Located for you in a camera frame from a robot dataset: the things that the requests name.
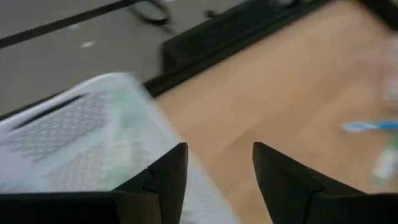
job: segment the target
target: mesh pattern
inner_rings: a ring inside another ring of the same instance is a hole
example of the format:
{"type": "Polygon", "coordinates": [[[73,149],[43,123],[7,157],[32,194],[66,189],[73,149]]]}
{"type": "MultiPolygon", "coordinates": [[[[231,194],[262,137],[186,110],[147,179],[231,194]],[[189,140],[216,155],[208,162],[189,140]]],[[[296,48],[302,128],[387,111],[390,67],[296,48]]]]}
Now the mesh pattern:
{"type": "Polygon", "coordinates": [[[8,140],[12,152],[34,161],[48,157],[106,122],[105,92],[93,93],[17,130],[8,140]]]}
{"type": "Polygon", "coordinates": [[[102,178],[104,146],[97,145],[75,156],[68,163],[50,172],[49,186],[56,191],[82,191],[98,188],[102,178]]]}

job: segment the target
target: plastic container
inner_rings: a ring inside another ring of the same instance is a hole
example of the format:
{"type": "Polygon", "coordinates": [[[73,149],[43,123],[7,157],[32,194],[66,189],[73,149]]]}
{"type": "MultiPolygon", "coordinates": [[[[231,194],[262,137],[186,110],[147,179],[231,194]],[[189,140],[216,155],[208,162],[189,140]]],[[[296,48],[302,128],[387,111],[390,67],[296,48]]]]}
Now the plastic container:
{"type": "MultiPolygon", "coordinates": [[[[182,142],[128,73],[0,121],[0,192],[113,190],[182,142]]],[[[182,223],[239,223],[192,151],[182,223]]]]}

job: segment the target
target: wooden board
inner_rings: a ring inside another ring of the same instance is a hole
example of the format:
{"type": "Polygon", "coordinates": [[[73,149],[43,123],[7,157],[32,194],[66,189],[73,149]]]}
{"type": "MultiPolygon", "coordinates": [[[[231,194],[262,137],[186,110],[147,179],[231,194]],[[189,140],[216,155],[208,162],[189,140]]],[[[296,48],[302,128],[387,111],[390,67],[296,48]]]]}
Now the wooden board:
{"type": "Polygon", "coordinates": [[[380,132],[340,124],[378,119],[392,34],[359,4],[335,1],[157,99],[243,223],[271,223],[252,166],[262,141],[330,177],[380,191],[371,170],[380,132]]]}

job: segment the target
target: black cable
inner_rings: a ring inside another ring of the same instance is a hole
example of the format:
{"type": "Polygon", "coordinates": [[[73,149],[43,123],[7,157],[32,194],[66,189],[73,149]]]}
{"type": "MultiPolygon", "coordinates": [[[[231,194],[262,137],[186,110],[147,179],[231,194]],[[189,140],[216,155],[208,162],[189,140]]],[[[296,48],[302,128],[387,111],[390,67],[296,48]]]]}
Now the black cable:
{"type": "Polygon", "coordinates": [[[129,7],[129,9],[143,23],[150,24],[150,25],[157,26],[157,27],[168,25],[171,23],[171,20],[172,20],[171,12],[169,11],[169,9],[167,9],[167,7],[164,4],[160,3],[158,0],[141,0],[141,1],[138,1],[137,3],[135,3],[131,7],[129,7]],[[151,17],[145,15],[144,13],[140,12],[139,10],[137,10],[135,8],[135,5],[140,2],[148,2],[149,4],[152,4],[164,15],[164,17],[161,19],[154,19],[154,18],[151,18],[151,17]]]}

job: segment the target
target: blue pen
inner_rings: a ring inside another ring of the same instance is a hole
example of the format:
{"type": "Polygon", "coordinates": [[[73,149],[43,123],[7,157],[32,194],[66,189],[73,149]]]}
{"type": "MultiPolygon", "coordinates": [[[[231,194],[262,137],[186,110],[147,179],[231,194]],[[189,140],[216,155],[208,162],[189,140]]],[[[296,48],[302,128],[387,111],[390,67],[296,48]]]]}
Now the blue pen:
{"type": "Polygon", "coordinates": [[[345,131],[352,133],[367,131],[370,129],[398,131],[398,120],[385,120],[375,122],[359,121],[343,124],[342,128],[345,131]]]}

